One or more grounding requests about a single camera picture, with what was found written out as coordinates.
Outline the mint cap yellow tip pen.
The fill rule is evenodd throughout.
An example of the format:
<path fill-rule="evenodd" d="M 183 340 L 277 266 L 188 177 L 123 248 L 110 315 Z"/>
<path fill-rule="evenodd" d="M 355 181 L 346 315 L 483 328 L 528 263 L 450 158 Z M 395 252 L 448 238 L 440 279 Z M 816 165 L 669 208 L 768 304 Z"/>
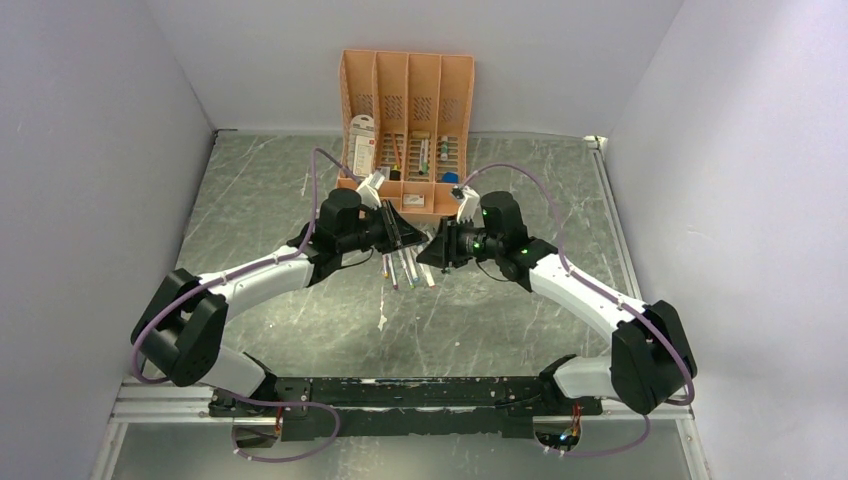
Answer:
<path fill-rule="evenodd" d="M 426 285 L 429 288 L 434 288 L 435 287 L 435 280 L 434 280 L 434 277 L 432 275 L 431 268 L 428 265 L 425 265 L 425 264 L 420 264 L 419 267 L 420 267 L 420 270 L 422 272 L 422 276 L 424 278 Z"/>

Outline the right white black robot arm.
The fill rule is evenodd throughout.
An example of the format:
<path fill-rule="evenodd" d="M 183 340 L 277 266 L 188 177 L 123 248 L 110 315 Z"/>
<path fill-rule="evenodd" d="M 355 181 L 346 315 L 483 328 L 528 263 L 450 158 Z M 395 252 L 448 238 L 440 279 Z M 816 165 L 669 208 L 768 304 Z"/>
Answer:
<path fill-rule="evenodd" d="M 548 412 L 565 413 L 583 397 L 614 399 L 642 415 L 690 401 L 697 368 L 671 304 L 618 292 L 530 236 L 510 193 L 479 196 L 464 187 L 453 194 L 457 213 L 441 219 L 418 263 L 448 270 L 493 261 L 506 281 L 575 314 L 609 344 L 605 356 L 567 355 L 540 373 L 539 398 Z"/>

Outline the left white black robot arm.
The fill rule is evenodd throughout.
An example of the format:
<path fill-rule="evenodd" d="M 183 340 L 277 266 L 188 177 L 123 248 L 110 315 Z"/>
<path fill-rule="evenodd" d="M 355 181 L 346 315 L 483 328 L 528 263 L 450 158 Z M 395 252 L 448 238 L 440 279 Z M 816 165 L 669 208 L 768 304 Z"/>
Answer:
<path fill-rule="evenodd" d="M 390 254 L 426 239 L 390 201 L 334 189 L 300 234 L 272 253 L 215 273 L 169 273 L 131 334 L 132 359 L 152 363 L 160 382 L 227 390 L 249 414 L 264 415 L 277 400 L 276 378 L 258 360 L 223 347 L 226 324 L 279 295 L 317 285 L 342 269 L 348 253 Z"/>

